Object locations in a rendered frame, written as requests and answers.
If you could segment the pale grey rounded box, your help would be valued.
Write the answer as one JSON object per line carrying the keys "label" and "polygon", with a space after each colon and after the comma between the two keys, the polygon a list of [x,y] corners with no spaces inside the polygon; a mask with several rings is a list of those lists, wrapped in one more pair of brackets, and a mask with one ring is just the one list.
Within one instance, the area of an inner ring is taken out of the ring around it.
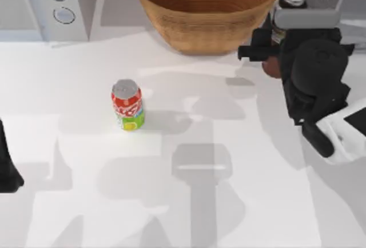
{"label": "pale grey rounded box", "polygon": [[340,12],[322,9],[282,9],[274,22],[281,29],[331,29],[340,22]]}

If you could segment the brown woven basket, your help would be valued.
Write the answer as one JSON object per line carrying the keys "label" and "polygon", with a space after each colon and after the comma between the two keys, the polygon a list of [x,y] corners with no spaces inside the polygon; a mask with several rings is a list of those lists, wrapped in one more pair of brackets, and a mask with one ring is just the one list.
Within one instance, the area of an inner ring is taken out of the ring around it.
{"label": "brown woven basket", "polygon": [[237,50],[258,28],[275,0],[139,0],[152,26],[187,55]]}

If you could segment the red and green can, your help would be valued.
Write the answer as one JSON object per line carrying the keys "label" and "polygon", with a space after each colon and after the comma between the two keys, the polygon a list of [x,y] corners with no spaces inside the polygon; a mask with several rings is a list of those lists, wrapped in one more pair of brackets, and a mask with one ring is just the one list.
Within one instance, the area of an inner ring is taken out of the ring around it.
{"label": "red and green can", "polygon": [[119,79],[111,92],[114,112],[121,129],[134,131],[145,122],[142,92],[132,79]]}

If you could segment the pale microwave oven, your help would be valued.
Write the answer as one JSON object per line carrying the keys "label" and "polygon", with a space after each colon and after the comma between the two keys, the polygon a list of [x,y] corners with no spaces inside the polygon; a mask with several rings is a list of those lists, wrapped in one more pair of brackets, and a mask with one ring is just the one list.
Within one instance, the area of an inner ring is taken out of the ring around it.
{"label": "pale microwave oven", "polygon": [[[0,42],[88,41],[96,0],[0,0]],[[76,19],[57,22],[53,10],[67,7]]]}

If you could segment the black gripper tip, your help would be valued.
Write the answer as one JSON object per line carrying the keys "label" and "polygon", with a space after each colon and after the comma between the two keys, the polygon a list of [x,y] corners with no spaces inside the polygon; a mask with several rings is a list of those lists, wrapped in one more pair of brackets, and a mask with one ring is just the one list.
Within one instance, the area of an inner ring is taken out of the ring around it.
{"label": "black gripper tip", "polygon": [[24,183],[10,156],[3,122],[0,119],[0,194],[16,193]]}

